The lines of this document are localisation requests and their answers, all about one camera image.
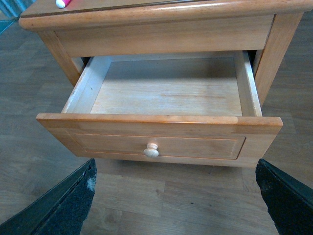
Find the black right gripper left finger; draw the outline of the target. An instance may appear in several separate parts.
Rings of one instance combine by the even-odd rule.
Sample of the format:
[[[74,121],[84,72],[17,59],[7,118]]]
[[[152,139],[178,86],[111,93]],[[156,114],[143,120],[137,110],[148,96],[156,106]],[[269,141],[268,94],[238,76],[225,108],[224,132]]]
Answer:
[[[97,168],[88,160],[59,184],[1,224],[2,235],[78,235],[95,194]]]

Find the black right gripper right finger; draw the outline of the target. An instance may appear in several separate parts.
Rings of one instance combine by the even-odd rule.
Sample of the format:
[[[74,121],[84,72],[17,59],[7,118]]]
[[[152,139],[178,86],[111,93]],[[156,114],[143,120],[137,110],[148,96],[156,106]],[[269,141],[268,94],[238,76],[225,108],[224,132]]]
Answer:
[[[313,189],[260,159],[256,182],[280,235],[313,233]]]

